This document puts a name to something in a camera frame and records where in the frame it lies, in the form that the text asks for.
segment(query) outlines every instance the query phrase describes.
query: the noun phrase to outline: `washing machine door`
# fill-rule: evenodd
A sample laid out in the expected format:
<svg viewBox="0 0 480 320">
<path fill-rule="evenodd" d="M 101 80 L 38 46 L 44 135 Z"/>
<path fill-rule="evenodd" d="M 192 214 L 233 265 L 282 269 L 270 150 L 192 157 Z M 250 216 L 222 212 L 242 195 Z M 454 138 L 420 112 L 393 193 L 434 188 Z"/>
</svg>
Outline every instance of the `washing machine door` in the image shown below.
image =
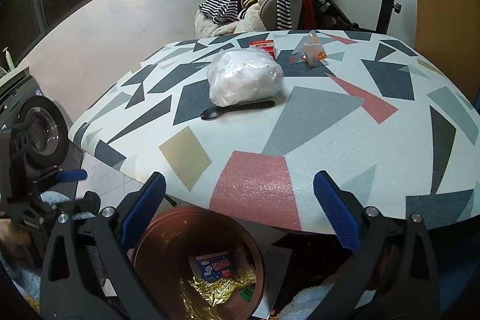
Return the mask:
<svg viewBox="0 0 480 320">
<path fill-rule="evenodd" d="M 19 122 L 28 127 L 27 158 L 38 167 L 61 165 L 68 153 L 68 128 L 62 113 L 47 97 L 28 98 L 20 110 Z"/>
</svg>

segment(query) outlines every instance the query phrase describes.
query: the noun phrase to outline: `geometric patterned tablecloth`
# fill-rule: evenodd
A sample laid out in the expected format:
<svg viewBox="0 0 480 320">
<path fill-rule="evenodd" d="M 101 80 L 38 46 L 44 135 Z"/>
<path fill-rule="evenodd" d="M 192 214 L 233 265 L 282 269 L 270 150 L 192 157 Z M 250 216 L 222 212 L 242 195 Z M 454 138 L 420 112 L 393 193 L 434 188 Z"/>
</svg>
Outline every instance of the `geometric patterned tablecloth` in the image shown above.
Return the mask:
<svg viewBox="0 0 480 320">
<path fill-rule="evenodd" d="M 161 172 L 174 197 L 271 226 L 333 232 L 313 193 L 320 170 L 364 206 L 419 212 L 429 228 L 480 214 L 480 116 L 450 80 L 401 41 L 365 32 L 319 31 L 327 64 L 290 64 L 307 34 L 169 44 L 69 137 L 140 182 Z M 285 74 L 275 107 L 202 121 L 214 54 L 263 39 L 274 40 Z"/>
</svg>

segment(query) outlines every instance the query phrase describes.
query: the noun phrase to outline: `brown door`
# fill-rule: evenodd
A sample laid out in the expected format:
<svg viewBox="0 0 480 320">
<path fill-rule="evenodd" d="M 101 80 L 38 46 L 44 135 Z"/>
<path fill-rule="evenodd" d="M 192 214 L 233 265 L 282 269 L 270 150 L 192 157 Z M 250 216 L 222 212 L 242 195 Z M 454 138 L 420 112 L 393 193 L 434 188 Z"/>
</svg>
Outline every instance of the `brown door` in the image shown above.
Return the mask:
<svg viewBox="0 0 480 320">
<path fill-rule="evenodd" d="M 480 87 L 480 0 L 417 0 L 415 49 L 473 102 Z"/>
</svg>

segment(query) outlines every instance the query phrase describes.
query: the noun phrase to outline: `metal bolt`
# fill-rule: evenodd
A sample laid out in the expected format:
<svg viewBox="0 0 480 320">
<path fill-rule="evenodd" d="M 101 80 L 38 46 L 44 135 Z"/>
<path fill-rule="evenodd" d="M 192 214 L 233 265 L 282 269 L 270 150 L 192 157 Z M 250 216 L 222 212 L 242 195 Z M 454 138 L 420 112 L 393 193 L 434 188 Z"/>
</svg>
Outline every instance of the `metal bolt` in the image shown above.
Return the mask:
<svg viewBox="0 0 480 320">
<path fill-rule="evenodd" d="M 102 216 L 103 217 L 111 217 L 115 213 L 115 208 L 111 206 L 107 206 L 102 210 Z"/>
<path fill-rule="evenodd" d="M 378 209 L 374 208 L 373 206 L 369 206 L 365 209 L 365 213 L 369 217 L 377 217 L 378 216 Z"/>
<path fill-rule="evenodd" d="M 412 213 L 411 218 L 413 221 L 416 223 L 421 223 L 422 222 L 422 216 L 420 216 L 418 213 Z"/>
<path fill-rule="evenodd" d="M 66 223 L 68 220 L 68 214 L 67 213 L 62 213 L 60 216 L 58 216 L 58 222 L 60 224 Z"/>
</svg>

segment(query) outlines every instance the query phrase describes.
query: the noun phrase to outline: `plastic bag of white items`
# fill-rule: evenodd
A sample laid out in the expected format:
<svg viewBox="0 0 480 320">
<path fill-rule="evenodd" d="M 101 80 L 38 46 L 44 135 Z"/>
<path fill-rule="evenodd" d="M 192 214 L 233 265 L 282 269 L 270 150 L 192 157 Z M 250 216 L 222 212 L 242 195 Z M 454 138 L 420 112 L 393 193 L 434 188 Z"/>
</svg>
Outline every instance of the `plastic bag of white items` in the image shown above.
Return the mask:
<svg viewBox="0 0 480 320">
<path fill-rule="evenodd" d="M 306 61 L 310 67 L 315 67 L 319 62 L 324 61 L 326 58 L 327 54 L 323 45 L 318 40 L 317 33 L 311 31 L 304 40 L 301 51 L 293 53 L 290 57 L 290 62 L 294 64 Z"/>
<path fill-rule="evenodd" d="M 282 88 L 283 70 L 263 49 L 220 51 L 207 70 L 210 100 L 218 106 L 260 100 Z"/>
</svg>

